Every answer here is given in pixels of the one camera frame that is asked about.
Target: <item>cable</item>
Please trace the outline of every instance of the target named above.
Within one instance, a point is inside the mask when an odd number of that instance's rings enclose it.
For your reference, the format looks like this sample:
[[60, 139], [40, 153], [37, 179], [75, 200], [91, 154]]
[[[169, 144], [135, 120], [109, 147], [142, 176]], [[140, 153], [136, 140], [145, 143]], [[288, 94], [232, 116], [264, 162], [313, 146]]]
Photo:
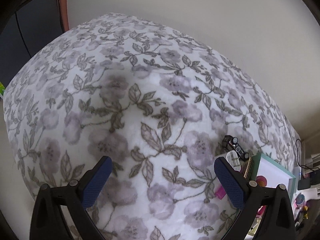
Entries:
[[297, 140], [296, 140], [296, 148], [297, 148], [297, 163], [298, 163], [298, 165], [299, 165], [301, 168], [309, 169], [309, 170], [311, 170], [311, 171], [315, 171], [316, 169], [320, 170], [319, 167], [310, 168], [310, 167], [308, 167], [308, 166], [306, 166], [306, 165], [300, 165], [299, 160], [298, 160], [298, 146], [297, 146], [297, 142], [298, 142], [298, 141], [300, 141], [300, 143], [301, 143], [301, 152], [302, 152], [302, 142], [301, 142], [300, 139], [297, 139]]
[[24, 46], [25, 46], [25, 48], [26, 48], [26, 50], [27, 50], [30, 58], [32, 58], [32, 57], [31, 57], [31, 54], [30, 54], [30, 52], [29, 52], [29, 50], [28, 50], [28, 47], [27, 47], [27, 45], [26, 45], [26, 42], [24, 41], [24, 38], [23, 38], [23, 36], [22, 36], [22, 32], [21, 32], [20, 25], [19, 25], [19, 22], [18, 22], [17, 12], [14, 12], [14, 14], [15, 14], [15, 16], [16, 16], [16, 22], [17, 22], [18, 30], [19, 30], [21, 39], [22, 39], [22, 41], [23, 41], [23, 44], [24, 44]]

